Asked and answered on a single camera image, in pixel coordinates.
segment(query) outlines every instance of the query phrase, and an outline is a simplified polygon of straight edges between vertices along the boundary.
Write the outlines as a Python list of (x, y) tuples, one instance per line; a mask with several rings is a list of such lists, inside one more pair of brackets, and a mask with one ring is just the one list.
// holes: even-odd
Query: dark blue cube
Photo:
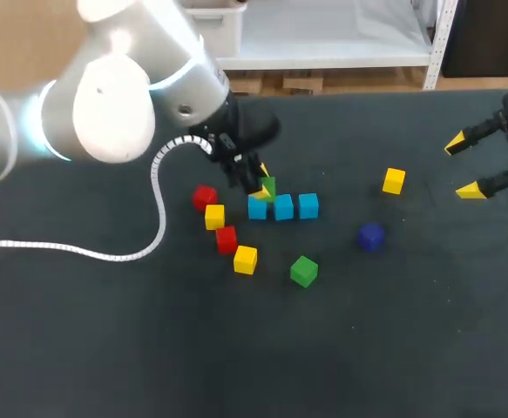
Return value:
[(367, 253), (375, 253), (385, 243), (385, 231), (376, 222), (366, 224), (358, 230), (358, 245)]

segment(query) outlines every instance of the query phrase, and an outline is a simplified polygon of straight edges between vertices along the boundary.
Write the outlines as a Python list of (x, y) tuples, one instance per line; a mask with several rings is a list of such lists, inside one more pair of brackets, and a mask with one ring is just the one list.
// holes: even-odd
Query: green cube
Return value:
[(261, 179), (261, 183), (265, 186), (266, 189), (268, 189), (268, 192), (271, 194), (271, 196), (260, 200), (268, 203), (274, 203), (274, 198), (277, 195), (277, 184), (275, 178), (264, 177)]
[(302, 287), (308, 287), (317, 277), (318, 265), (303, 255), (290, 267), (290, 278)]

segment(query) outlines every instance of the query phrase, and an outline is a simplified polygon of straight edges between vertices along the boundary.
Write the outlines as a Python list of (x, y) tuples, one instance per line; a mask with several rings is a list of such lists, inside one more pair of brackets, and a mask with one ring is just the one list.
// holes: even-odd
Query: black box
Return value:
[(508, 77), (508, 0), (459, 0), (444, 77)]

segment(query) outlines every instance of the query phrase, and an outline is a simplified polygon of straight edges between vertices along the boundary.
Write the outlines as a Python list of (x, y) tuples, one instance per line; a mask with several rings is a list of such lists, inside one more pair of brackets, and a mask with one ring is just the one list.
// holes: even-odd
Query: blue cube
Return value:
[(367, 253), (375, 253), (385, 243), (385, 231), (376, 222), (366, 224), (358, 230), (358, 245)]
[(300, 203), (300, 219), (316, 219), (320, 214), (320, 202), (317, 194), (301, 194), (298, 197)]
[(250, 219), (267, 219), (268, 203), (258, 200), (254, 196), (247, 197), (247, 216)]
[(274, 199), (274, 220), (287, 220), (295, 216), (295, 205), (289, 194), (282, 194)]

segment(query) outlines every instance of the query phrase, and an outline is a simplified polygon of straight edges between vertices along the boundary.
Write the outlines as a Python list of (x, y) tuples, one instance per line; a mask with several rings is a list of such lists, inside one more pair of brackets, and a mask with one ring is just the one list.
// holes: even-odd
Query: white bin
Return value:
[(180, 0), (207, 50), (217, 58), (234, 57), (240, 52), (246, 1)]

